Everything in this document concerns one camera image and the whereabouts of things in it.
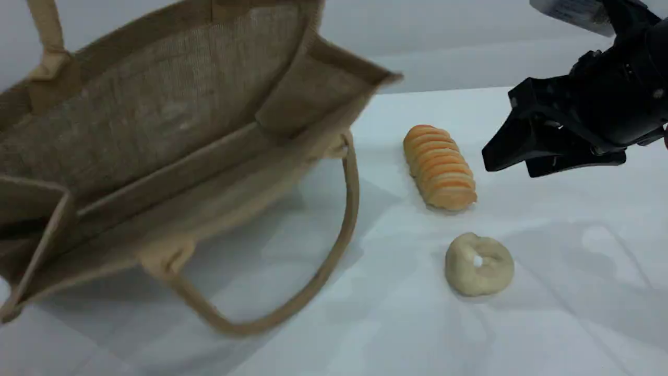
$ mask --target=rope handle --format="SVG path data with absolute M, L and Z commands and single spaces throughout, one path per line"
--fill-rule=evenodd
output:
M 71 60 L 65 49 L 63 29 L 55 0 L 27 0 L 30 14 L 42 44 L 39 65 L 28 75 L 33 81 L 50 81 L 58 76 L 62 68 Z
M 233 323 L 223 316 L 202 295 L 195 286 L 183 278 L 179 271 L 185 261 L 194 251 L 194 243 L 186 243 L 177 249 L 177 252 L 162 261 L 150 258 L 140 259 L 145 271 L 155 279 L 169 286 L 183 301 L 217 331 L 236 337 L 256 335 L 272 329 L 304 308 L 327 283 L 332 272 L 339 263 L 353 236 L 359 210 L 359 173 L 357 157 L 353 147 L 353 138 L 349 131 L 343 134 L 347 146 L 347 153 L 343 158 L 343 172 L 346 184 L 346 206 L 341 224 L 341 231 L 327 258 L 311 278 L 296 295 L 272 313 L 249 322 Z

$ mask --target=black robotic arm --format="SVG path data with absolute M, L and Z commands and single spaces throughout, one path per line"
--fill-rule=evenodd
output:
M 638 0 L 552 1 L 544 13 L 604 35 L 570 74 L 528 78 L 509 92 L 512 112 L 482 150 L 487 171 L 526 162 L 531 177 L 621 165 L 631 145 L 664 137 L 668 123 L 668 19 Z

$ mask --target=bag handle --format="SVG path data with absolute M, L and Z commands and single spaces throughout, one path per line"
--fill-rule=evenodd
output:
M 43 48 L 39 65 L 27 77 L 32 112 L 40 115 L 81 90 L 81 73 L 65 49 L 55 0 L 27 2 Z
M 34 81 L 50 81 L 71 59 L 65 50 L 58 9 L 55 0 L 27 0 L 27 2 L 43 48 L 41 61 L 30 72 L 28 78 Z
M 344 133 L 343 140 L 347 146 L 347 153 L 343 158 L 343 172 L 347 194 L 345 214 L 339 236 L 329 251 L 327 258 L 320 265 L 320 268 L 309 283 L 272 313 L 257 320 L 243 323 L 230 322 L 225 316 L 221 315 L 216 307 L 211 305 L 195 286 L 179 275 L 179 270 L 193 253 L 193 243 L 185 244 L 167 262 L 160 263 L 155 262 L 155 260 L 145 259 L 141 260 L 142 266 L 155 279 L 173 289 L 204 321 L 224 334 L 237 337 L 255 335 L 285 322 L 302 310 L 322 289 L 332 275 L 353 236 L 353 230 L 357 223 L 357 212 L 359 210 L 359 173 L 357 171 L 357 157 L 355 156 L 353 138 L 349 131 Z

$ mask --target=white tabletop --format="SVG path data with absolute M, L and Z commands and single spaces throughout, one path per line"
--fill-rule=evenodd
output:
M 373 100 L 353 127 L 363 195 L 355 240 L 314 302 L 272 333 L 216 335 L 133 271 L 68 290 L 0 329 L 0 371 L 665 373 L 668 151 L 660 142 L 634 147 L 622 167 L 540 179 L 524 165 L 487 173 L 480 151 L 508 116 L 507 91 Z M 460 145 L 478 183 L 470 210 L 443 215 L 418 195 L 401 141 L 421 123 L 447 129 Z M 315 271 L 338 231 L 344 196 L 339 163 L 325 161 L 257 221 L 202 246 L 187 274 L 231 318 L 266 313 Z M 507 290 L 463 299 L 448 288 L 445 251 L 467 231 L 510 249 L 516 275 Z

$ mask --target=toy food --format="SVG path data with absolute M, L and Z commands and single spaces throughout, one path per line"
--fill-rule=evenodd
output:
M 415 126 L 403 140 L 403 151 L 427 204 L 460 211 L 478 200 L 473 172 L 448 132 Z
M 465 233 L 450 244 L 445 272 L 448 284 L 461 295 L 491 295 L 510 285 L 515 264 L 501 243 Z

